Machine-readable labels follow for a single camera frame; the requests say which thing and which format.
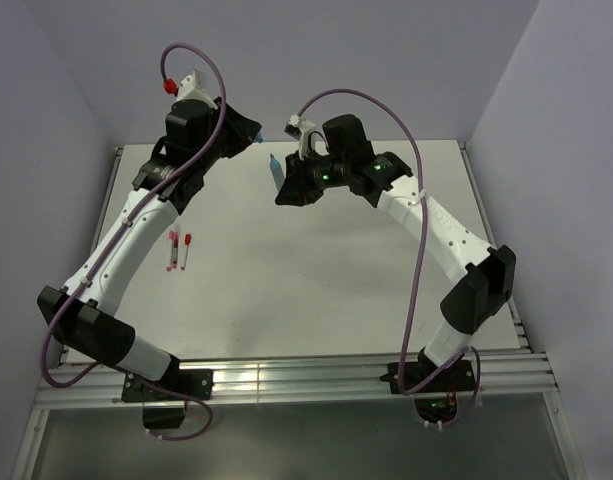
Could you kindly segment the light blue highlighter pen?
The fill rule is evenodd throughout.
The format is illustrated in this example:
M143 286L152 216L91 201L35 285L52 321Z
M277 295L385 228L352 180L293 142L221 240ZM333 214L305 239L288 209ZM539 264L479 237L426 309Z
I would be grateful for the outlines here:
M275 188L280 191L285 181L285 175L281 162L273 154L270 155L269 168Z

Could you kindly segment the dark red pen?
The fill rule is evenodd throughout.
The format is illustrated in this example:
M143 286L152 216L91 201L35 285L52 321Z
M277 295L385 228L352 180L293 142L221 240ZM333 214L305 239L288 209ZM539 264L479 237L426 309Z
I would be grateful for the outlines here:
M181 238L181 224L175 223L172 231L170 232L171 238L171 268L177 269L179 264L179 251L180 251L180 238Z

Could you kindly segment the white pen pink tip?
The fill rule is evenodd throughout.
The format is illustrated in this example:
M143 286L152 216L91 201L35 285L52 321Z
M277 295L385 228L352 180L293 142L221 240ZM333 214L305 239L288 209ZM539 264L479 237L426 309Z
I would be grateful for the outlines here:
M178 232L175 230L171 230L169 232L169 258L168 258L168 265L166 266L167 271L172 271L177 268L178 243L179 243Z

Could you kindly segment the white pen red tip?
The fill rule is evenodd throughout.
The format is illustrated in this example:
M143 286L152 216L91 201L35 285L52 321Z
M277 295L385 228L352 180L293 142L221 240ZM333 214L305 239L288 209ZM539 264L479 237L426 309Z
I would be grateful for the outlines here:
M179 260L179 267L182 271L184 271L186 269L187 266L187 261L188 261L188 256L189 256L189 247L190 245L188 243L186 243L183 248L182 248L182 252L180 254L180 260Z

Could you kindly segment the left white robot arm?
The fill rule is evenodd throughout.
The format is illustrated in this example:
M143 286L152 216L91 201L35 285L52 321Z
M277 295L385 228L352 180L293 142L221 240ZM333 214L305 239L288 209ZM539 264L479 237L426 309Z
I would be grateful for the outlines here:
M204 187L211 167L259 141L262 130L223 100L215 108L201 100L177 101L165 127L91 256L62 287L46 286L37 298L49 340L145 378L145 388L158 399L179 391L178 359L115 315L143 260Z

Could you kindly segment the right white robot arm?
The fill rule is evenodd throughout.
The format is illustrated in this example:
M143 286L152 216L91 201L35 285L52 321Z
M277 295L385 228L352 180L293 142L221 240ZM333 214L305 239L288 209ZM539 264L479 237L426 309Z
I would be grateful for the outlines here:
M438 390L454 374L450 363L479 328L510 300L516 256L476 236L422 187L411 167L393 152L378 153L362 122L347 114L324 123L327 147L316 152L314 123L292 115L285 126L297 150L285 159L285 175L275 203L303 207L330 188L346 187L389 215L420 243L452 284L440 303L443 317L420 354L421 383Z

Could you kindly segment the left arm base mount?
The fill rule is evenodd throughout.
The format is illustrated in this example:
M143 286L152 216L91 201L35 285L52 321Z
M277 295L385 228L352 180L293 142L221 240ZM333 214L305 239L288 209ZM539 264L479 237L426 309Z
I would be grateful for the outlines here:
M168 441L187 440L202 435L212 425L214 414L206 401L212 396L213 378L212 369L181 369L160 381L126 374L120 400L142 405L142 424L149 434ZM173 436L172 431L182 426L191 403L206 411L205 424L193 434Z

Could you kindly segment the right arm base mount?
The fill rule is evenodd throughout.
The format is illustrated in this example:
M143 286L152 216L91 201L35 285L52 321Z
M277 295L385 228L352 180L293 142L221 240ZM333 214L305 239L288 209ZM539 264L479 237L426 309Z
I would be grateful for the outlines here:
M480 367L467 359L459 359L450 367L434 373L430 364L422 361L406 362L403 386L414 389L413 404L423 422L445 425L458 418L458 395L471 393L468 406L477 399L481 381Z

